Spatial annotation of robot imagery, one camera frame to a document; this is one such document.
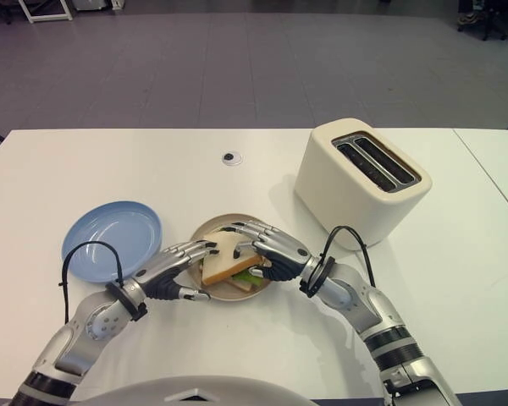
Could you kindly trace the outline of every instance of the plate rim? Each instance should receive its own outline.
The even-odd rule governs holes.
[[[133,205],[133,206],[143,207],[156,220],[156,230],[159,231],[159,233],[157,233],[157,240],[156,240],[156,243],[154,244],[154,248],[152,249],[153,252],[150,254],[149,258],[147,258],[147,260],[152,258],[160,250],[160,248],[162,246],[162,240],[163,240],[162,233],[163,233],[163,229],[162,229],[162,222],[160,221],[160,217],[158,216],[158,214],[149,205],[146,205],[146,204],[141,203],[139,201],[135,201],[135,200],[116,200],[116,201],[110,201],[108,203],[104,203],[102,205],[93,207],[92,209],[87,211],[85,214],[83,214],[81,217],[79,217],[71,225],[71,227],[68,229],[68,232],[66,233],[66,235],[63,238],[62,247],[61,247],[61,250],[60,250],[60,256],[61,256],[62,261],[64,261],[65,256],[71,251],[71,249],[66,250],[66,246],[65,246],[66,245],[66,240],[69,238],[69,236],[72,233],[72,231],[74,230],[74,228],[76,228],[76,226],[78,226],[78,224],[80,224],[83,219],[88,217],[94,211],[101,210],[103,207],[106,207],[106,206],[115,206],[115,205],[123,205],[123,204],[130,204],[130,205]],[[86,278],[86,277],[81,277],[79,275],[79,273],[77,271],[75,271],[75,268],[73,268],[72,266],[70,266],[68,268],[68,271],[70,273],[72,273],[75,277],[79,278],[80,280],[85,281],[85,282],[89,282],[89,283],[108,283],[108,282],[112,282],[114,280],[114,279],[108,279],[108,278],[101,279],[101,278]],[[123,276],[124,276],[124,278],[130,277],[135,271],[136,271],[136,269],[131,270],[131,271],[127,271],[127,272],[124,272],[124,270],[123,270]]]

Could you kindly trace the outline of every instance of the toaster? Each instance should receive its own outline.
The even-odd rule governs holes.
[[[330,232],[353,227],[366,245],[387,237],[431,189],[429,175],[375,129],[354,118],[316,127],[306,145],[295,192]],[[348,233],[335,240],[360,249]]]

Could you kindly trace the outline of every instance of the bread slice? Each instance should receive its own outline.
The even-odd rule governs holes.
[[[228,285],[233,286],[234,288],[242,290],[243,292],[250,292],[252,290],[252,284],[247,281],[235,280],[232,277],[228,277],[224,279],[224,282],[226,282]]]
[[[205,235],[203,239],[217,243],[217,250],[220,251],[203,260],[202,282],[205,285],[223,281],[250,266],[263,263],[263,258],[260,255],[249,250],[242,251],[240,257],[234,259],[234,249],[237,243],[249,241],[249,238],[242,234],[217,231]]]

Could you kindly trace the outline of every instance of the robotic arm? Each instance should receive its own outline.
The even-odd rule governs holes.
[[[174,281],[184,269],[211,254],[216,244],[198,241],[177,244],[154,256],[124,286],[83,299],[74,317],[53,336],[15,394],[10,405],[65,405],[105,346],[146,314],[145,299],[209,300],[202,290]]]
[[[337,310],[354,327],[380,369],[380,378],[392,403],[429,406],[461,406],[433,361],[423,355],[416,340],[389,299],[364,282],[355,269],[329,257],[321,263],[296,239],[259,222],[236,222],[223,228],[242,233],[252,242],[239,244],[255,250],[272,265],[251,270],[274,281],[301,277],[301,291],[314,294]]]
[[[395,307],[382,292],[366,284],[356,270],[335,263],[331,257],[321,261],[301,242],[260,222],[236,222],[222,229],[251,238],[237,245],[235,257],[242,250],[255,250],[271,262],[271,266],[251,269],[253,275],[273,281],[301,277],[302,292],[308,297],[317,294],[348,320],[378,365],[394,406],[461,406],[433,361],[423,355]],[[174,278],[188,266],[217,253],[216,244],[207,241],[177,244],[156,255],[124,281],[124,286],[109,283],[106,291],[84,299],[72,320],[45,347],[10,404],[67,404],[109,341],[129,321],[146,314],[146,298],[210,299],[207,292],[182,287]]]

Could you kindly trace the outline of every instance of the blue plate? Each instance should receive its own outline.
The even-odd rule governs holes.
[[[74,224],[62,244],[62,259],[85,241],[111,244],[127,278],[158,252],[162,226],[151,208],[134,201],[115,201],[89,211]],[[69,270],[79,279],[95,283],[111,282],[118,276],[113,253],[99,244],[79,248]]]

